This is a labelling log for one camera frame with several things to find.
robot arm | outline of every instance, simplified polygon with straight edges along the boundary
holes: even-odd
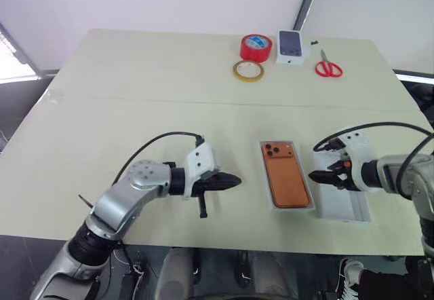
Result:
[[[83,300],[92,292],[114,249],[155,198],[167,195],[198,197],[201,217],[206,217],[204,192],[224,190],[241,183],[231,174],[218,172],[211,147],[200,144],[187,155],[184,168],[173,162],[160,164],[139,161],[128,168],[124,178],[106,191],[92,207],[84,224],[68,241],[41,276],[31,300]]]
[[[375,157],[363,134],[356,131],[330,140],[320,151],[337,151],[340,159],[328,170],[316,170],[309,177],[317,183],[352,191],[378,191],[401,194],[412,200],[420,217],[422,247],[427,260],[419,263],[420,291],[423,299],[433,298],[434,281],[434,156],[416,155],[403,172],[407,155]]]

tape roll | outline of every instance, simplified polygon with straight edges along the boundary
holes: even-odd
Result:
[[[264,68],[253,60],[242,60],[233,65],[233,74],[242,81],[258,81],[264,75]]]
[[[239,55],[244,60],[264,62],[270,56],[273,42],[264,35],[250,34],[241,40]]]

red scissors handle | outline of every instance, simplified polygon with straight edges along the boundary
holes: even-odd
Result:
[[[315,66],[315,72],[322,77],[340,77],[343,70],[334,62],[320,61]]]

black cable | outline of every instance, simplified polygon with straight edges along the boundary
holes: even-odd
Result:
[[[57,299],[57,300],[69,300],[64,297],[60,297],[58,295],[44,295],[42,299]]]
[[[398,193],[404,197],[407,200],[411,200],[412,197],[410,195],[406,195],[402,190],[402,179],[404,177],[404,172],[407,170],[408,165],[410,162],[414,159],[414,157],[417,155],[417,153],[420,152],[421,149],[424,148],[426,144],[428,144],[431,139],[434,139],[434,134],[430,134],[428,137],[426,137],[416,148],[407,156],[405,161],[402,163],[401,167],[399,168],[398,175],[396,177],[396,190]]]
[[[355,130],[360,130],[360,129],[365,129],[365,128],[371,128],[371,127],[381,127],[381,126],[397,126],[397,127],[406,127],[406,128],[410,128],[413,130],[417,130],[418,132],[422,132],[423,134],[430,136],[432,134],[432,132],[429,132],[428,130],[425,130],[424,128],[412,125],[412,124],[406,124],[404,122],[394,122],[394,121],[383,121],[383,122],[373,122],[371,124],[364,124],[364,125],[359,125],[359,126],[355,126],[352,128],[347,128],[344,130],[341,130],[339,132],[336,132],[330,136],[325,137],[322,141],[320,141],[319,143],[317,143],[314,147],[313,150],[315,152],[318,151],[324,151],[327,150],[324,147],[319,148],[320,146],[322,146],[322,144],[325,144],[326,142],[328,142],[329,140],[339,137],[342,134],[346,134],[348,132],[353,132]]]
[[[121,245],[121,249],[122,249],[123,255],[127,259],[128,265],[130,266],[131,274],[135,274],[136,271],[134,270],[133,261],[131,260],[131,257],[128,255],[127,247],[125,246],[125,244],[123,243],[122,240],[119,241],[119,244]]]
[[[126,163],[123,165],[123,167],[120,169],[118,174],[116,175],[115,180],[113,181],[112,185],[117,183],[117,181],[121,178],[121,175],[125,171],[125,169],[128,167],[128,165],[131,163],[131,161],[144,149],[146,149],[150,144],[155,142],[156,140],[159,140],[160,138],[171,136],[171,135],[187,135],[187,136],[193,136],[196,138],[196,147],[199,146],[201,143],[204,142],[204,139],[199,134],[194,134],[192,132],[166,132],[165,134],[158,135],[157,137],[152,138],[149,142],[141,146],[133,155],[130,156],[130,158],[126,161]]]
[[[110,257],[108,258],[108,283],[107,283],[107,286],[106,286],[106,290],[101,295],[101,297],[98,298],[98,300],[101,300],[102,298],[104,298],[106,296],[106,294],[107,294],[107,292],[109,291],[109,288],[110,288],[110,283],[111,283],[111,254],[110,254]]]

scissors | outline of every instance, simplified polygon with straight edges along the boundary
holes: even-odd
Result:
[[[326,53],[321,50],[322,61],[315,66],[315,72],[322,77],[340,77],[344,71],[334,62],[328,61]]]

